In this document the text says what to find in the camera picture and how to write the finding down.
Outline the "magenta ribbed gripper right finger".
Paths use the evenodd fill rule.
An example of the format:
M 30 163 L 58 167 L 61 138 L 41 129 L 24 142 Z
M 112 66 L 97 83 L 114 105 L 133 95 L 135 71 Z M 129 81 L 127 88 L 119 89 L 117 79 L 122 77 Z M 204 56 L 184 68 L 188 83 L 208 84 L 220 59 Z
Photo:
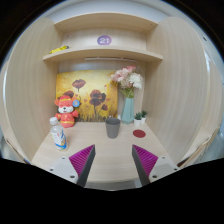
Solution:
M 132 145 L 132 157 L 142 186 L 179 170 L 169 157 L 158 157 L 137 145 Z

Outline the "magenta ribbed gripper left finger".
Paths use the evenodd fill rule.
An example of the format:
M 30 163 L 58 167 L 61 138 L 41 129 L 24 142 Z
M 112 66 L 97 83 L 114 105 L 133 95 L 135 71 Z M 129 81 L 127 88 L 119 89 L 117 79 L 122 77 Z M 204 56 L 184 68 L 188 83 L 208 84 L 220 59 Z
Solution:
M 56 176 L 84 187 L 95 157 L 95 146 L 88 146 L 70 157 L 61 157 L 48 171 Z

